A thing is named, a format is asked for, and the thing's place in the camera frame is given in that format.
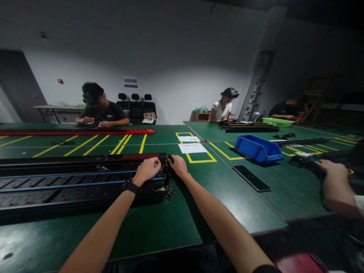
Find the wall sign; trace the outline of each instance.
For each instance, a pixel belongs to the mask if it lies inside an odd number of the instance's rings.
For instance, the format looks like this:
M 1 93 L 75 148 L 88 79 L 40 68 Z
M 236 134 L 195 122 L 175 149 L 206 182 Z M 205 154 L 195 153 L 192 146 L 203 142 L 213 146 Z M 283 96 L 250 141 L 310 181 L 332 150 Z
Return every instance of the wall sign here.
M 138 88 L 137 77 L 124 76 L 124 87 Z

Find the red power strip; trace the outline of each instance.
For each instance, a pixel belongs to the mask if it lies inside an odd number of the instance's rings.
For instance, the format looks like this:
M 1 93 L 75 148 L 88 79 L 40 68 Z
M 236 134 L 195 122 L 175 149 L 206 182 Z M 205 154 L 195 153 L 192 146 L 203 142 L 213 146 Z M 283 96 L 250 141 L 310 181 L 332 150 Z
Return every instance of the red power strip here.
M 120 132 L 111 130 L 108 132 L 107 130 L 95 130 L 85 132 L 84 130 L 74 130 L 72 132 L 63 132 L 60 130 L 59 132 L 47 132 L 47 130 L 35 130 L 31 132 L 16 132 L 14 129 L 10 129 L 9 132 L 5 132 L 5 130 L 0 131 L 0 136 L 9 136 L 9 137 L 23 137 L 23 136 L 70 136 L 70 135 L 154 135 L 154 130 L 152 129 L 123 129 Z

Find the blue plastic bin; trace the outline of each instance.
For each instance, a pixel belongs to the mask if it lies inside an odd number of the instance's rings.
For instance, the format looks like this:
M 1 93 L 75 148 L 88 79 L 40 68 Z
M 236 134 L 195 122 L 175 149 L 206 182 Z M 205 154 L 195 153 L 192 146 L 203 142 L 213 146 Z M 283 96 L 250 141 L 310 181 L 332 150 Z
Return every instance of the blue plastic bin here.
M 235 149 L 259 162 L 268 163 L 284 159 L 277 143 L 253 135 L 238 135 Z

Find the ceiling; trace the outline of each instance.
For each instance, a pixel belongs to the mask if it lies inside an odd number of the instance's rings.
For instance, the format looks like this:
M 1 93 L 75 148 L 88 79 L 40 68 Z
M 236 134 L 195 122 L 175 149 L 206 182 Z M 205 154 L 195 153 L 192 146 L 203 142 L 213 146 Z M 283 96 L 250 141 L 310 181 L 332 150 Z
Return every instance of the ceiling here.
M 364 30 L 359 13 L 361 1 L 356 0 L 206 0 L 220 4 L 267 11 L 274 5 L 287 7 L 287 17 L 332 27 Z

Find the metal ladder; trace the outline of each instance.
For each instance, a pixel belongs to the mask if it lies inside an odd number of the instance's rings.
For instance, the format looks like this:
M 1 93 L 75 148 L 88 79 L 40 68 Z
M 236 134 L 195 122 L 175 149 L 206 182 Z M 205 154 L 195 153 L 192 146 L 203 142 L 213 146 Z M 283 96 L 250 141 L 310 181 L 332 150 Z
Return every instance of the metal ladder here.
M 260 52 L 258 63 L 246 95 L 243 108 L 239 115 L 240 121 L 250 121 L 254 112 L 259 110 L 260 98 L 264 91 L 264 85 L 273 63 L 275 51 L 263 50 Z

